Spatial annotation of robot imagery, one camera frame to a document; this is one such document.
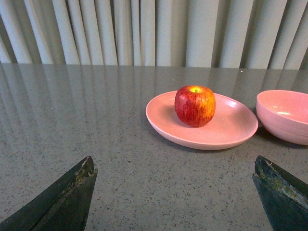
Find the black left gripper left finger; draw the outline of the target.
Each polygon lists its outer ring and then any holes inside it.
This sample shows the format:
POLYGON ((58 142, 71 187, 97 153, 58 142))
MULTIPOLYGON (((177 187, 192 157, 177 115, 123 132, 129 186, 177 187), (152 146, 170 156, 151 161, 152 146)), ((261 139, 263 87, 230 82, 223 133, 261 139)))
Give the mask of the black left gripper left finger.
POLYGON ((83 231, 98 169, 87 156, 0 223, 2 231, 83 231))

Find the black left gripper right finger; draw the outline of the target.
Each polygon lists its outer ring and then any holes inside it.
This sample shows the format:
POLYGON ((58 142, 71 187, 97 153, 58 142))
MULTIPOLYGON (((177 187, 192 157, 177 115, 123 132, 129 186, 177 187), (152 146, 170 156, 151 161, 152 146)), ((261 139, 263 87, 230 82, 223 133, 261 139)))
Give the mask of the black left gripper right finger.
POLYGON ((308 185, 263 156, 252 176, 274 231, 308 229, 308 185))

